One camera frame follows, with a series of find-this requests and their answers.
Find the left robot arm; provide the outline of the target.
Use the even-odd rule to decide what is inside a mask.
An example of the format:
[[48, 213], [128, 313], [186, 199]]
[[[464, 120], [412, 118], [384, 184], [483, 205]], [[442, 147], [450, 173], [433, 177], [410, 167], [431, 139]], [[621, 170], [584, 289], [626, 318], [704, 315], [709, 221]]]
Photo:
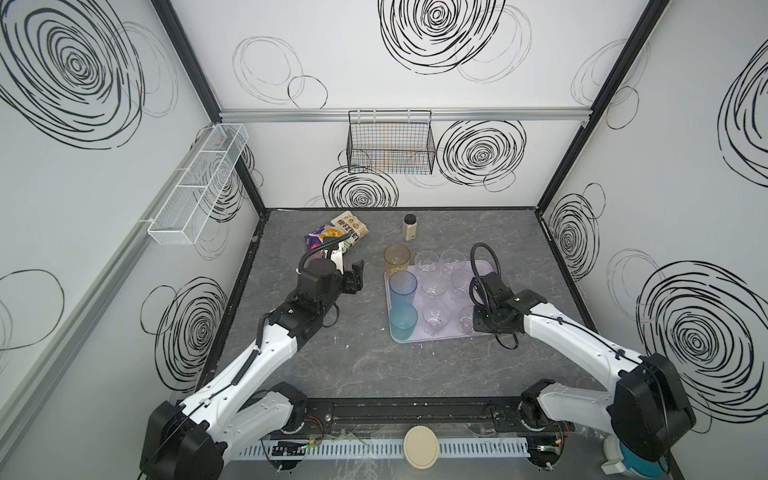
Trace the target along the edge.
[[323, 326], [343, 294], [364, 285], [364, 261], [341, 270], [328, 258], [302, 260], [296, 288], [263, 314], [249, 347], [220, 374], [179, 404], [161, 403], [150, 415], [139, 461], [146, 479], [217, 479], [246, 447], [276, 430], [299, 430], [306, 396], [264, 381]]

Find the lilac plastic tray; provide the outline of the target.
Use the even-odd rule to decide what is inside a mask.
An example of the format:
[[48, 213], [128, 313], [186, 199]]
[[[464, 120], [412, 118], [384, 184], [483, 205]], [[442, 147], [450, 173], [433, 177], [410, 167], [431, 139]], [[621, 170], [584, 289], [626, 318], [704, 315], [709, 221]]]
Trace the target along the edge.
[[[423, 300], [423, 298], [422, 298], [422, 295], [421, 295], [420, 278], [421, 278], [422, 275], [420, 275], [417, 272], [416, 266], [410, 266], [410, 267], [408, 267], [407, 270], [410, 271], [411, 273], [413, 273], [416, 276], [417, 280], [418, 280], [418, 287], [417, 287], [417, 290], [416, 290], [416, 293], [415, 293], [415, 297], [413, 299], [413, 303], [411, 304], [416, 309], [416, 311], [418, 312], [418, 322], [416, 324], [415, 330], [414, 330], [413, 334], [411, 335], [410, 339], [405, 341], [405, 342], [397, 342], [397, 341], [395, 341], [393, 339], [391, 333], [390, 333], [389, 311], [393, 307], [393, 306], [390, 305], [390, 295], [389, 295], [389, 292], [388, 292], [388, 280], [389, 280], [390, 277], [387, 277], [387, 276], [384, 277], [385, 298], [386, 298], [386, 305], [387, 305], [389, 333], [390, 333], [391, 338], [396, 343], [398, 343], [398, 344], [408, 344], [408, 343], [432, 342], [432, 341], [438, 341], [438, 340], [465, 339], [465, 338], [478, 337], [478, 336], [481, 336], [483, 334], [483, 333], [479, 333], [479, 332], [475, 332], [474, 335], [470, 335], [470, 336], [462, 334], [460, 326], [459, 326], [459, 314], [460, 314], [460, 312], [461, 312], [461, 310], [463, 308], [465, 308], [467, 306], [470, 306], [470, 305], [474, 306], [474, 304], [473, 304], [471, 299], [470, 299], [469, 302], [466, 302], [466, 303], [456, 303], [456, 302], [454, 302], [451, 299], [451, 290], [452, 290], [451, 276], [452, 275], [451, 276], [444, 275], [441, 272], [441, 266], [440, 266], [438, 272], [441, 273], [442, 275], [444, 275], [446, 277], [446, 279], [448, 280], [448, 290], [441, 297], [441, 299], [437, 300], [437, 301], [444, 302], [451, 309], [452, 320], [447, 325], [447, 327], [445, 328], [445, 330], [441, 334], [439, 334], [437, 336], [429, 336], [429, 335], [427, 335], [426, 332], [424, 331], [424, 320], [422, 318], [422, 308], [423, 308], [424, 304], [427, 303], [428, 301], [425, 302]], [[491, 268], [491, 265], [487, 261], [479, 260], [479, 261], [476, 262], [476, 269], [475, 270], [473, 270], [471, 268], [470, 263], [467, 262], [465, 268], [462, 271], [471, 271], [473, 273], [473, 275], [474, 275], [475, 272], [477, 272], [479, 274], [487, 274], [487, 273], [492, 271], [492, 268]]]

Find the yellow drinking glass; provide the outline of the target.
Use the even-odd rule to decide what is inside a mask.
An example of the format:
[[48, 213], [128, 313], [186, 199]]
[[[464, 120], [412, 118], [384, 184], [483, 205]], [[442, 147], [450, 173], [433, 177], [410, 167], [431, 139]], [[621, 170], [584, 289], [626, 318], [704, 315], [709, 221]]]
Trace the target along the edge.
[[383, 258], [386, 263], [386, 276], [407, 270], [410, 265], [411, 251], [404, 244], [393, 244], [385, 248]]

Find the clear ribbed glass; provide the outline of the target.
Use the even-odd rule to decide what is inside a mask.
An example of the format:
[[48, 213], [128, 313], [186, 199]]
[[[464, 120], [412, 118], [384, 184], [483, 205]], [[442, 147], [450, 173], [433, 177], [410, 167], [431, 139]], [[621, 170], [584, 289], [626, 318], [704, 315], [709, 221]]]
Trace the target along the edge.
[[474, 275], [471, 271], [456, 271], [451, 276], [451, 299], [456, 303], [470, 301], [470, 284]]

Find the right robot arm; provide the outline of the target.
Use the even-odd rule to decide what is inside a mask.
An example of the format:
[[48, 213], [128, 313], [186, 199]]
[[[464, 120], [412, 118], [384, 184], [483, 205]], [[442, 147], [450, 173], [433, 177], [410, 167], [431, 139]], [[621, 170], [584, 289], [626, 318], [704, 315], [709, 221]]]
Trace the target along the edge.
[[540, 431], [570, 422], [615, 436], [637, 457], [663, 458], [696, 424], [696, 415], [673, 363], [659, 353], [642, 355], [569, 318], [543, 296], [513, 292], [499, 274], [475, 276], [469, 287], [473, 321], [491, 334], [527, 335], [589, 373], [601, 390], [543, 379], [524, 391], [522, 423]]

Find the teal drinking glass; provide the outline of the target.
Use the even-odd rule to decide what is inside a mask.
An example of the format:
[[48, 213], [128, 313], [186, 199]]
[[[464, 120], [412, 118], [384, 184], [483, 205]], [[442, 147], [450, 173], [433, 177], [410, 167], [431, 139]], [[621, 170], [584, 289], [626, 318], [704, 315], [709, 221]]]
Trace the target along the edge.
[[411, 304], [396, 304], [389, 311], [390, 333], [397, 342], [409, 340], [417, 322], [418, 312]]

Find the blue drinking glass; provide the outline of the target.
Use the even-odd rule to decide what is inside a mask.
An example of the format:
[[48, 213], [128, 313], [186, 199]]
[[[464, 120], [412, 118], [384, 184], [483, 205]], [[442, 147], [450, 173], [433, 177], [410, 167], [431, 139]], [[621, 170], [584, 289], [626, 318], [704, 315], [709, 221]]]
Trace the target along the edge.
[[393, 273], [388, 280], [388, 292], [390, 305], [413, 303], [418, 287], [416, 276], [408, 270], [400, 270]]

